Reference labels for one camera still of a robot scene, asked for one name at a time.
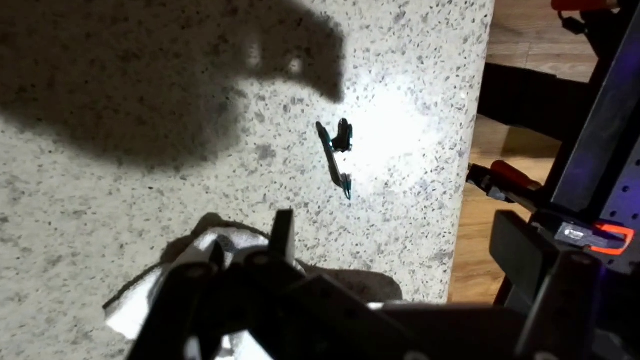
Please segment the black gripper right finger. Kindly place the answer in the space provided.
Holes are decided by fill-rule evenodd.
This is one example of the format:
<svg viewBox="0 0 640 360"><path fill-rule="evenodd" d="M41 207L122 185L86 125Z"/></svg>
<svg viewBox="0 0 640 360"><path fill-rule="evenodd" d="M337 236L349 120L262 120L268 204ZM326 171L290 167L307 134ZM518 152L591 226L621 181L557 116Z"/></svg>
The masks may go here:
<svg viewBox="0 0 640 360"><path fill-rule="evenodd" d="M543 238L516 212L494 215L489 254L504 272L496 306L524 317L518 360L586 360L594 339L600 262Z"/></svg>

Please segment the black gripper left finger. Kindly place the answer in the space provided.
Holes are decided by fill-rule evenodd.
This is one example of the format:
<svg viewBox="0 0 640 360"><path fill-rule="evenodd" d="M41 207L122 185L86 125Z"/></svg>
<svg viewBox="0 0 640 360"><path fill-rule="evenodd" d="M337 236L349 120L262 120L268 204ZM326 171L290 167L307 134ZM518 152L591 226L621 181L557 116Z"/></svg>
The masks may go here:
<svg viewBox="0 0 640 360"><path fill-rule="evenodd" d="M176 263L160 285L126 360L213 360L219 352L225 307L213 285L224 250Z"/></svg>

